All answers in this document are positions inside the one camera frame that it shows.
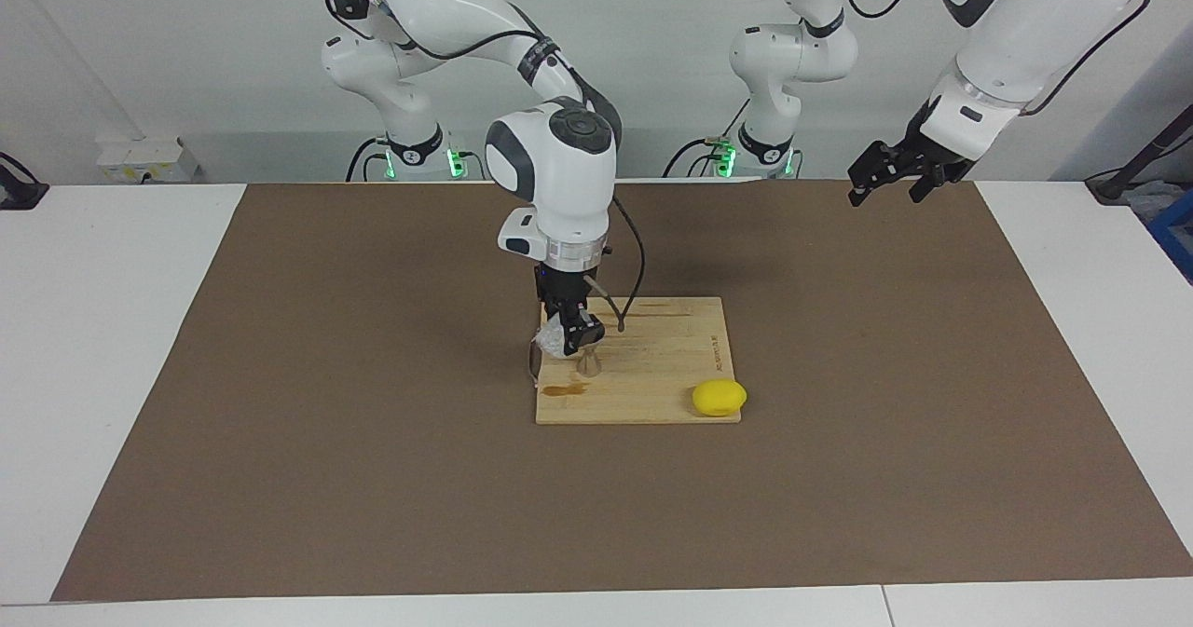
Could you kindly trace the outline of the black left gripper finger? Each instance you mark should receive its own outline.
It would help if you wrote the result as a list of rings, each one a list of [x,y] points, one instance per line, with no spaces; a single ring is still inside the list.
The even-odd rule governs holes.
[[[948,182],[948,169],[946,166],[925,166],[920,176],[916,178],[909,190],[909,198],[915,204],[920,204],[928,198],[934,190],[941,188]]]
[[[847,170],[852,185],[848,194],[851,206],[860,207],[874,190],[902,180],[905,170],[907,159],[902,147],[870,143]]]

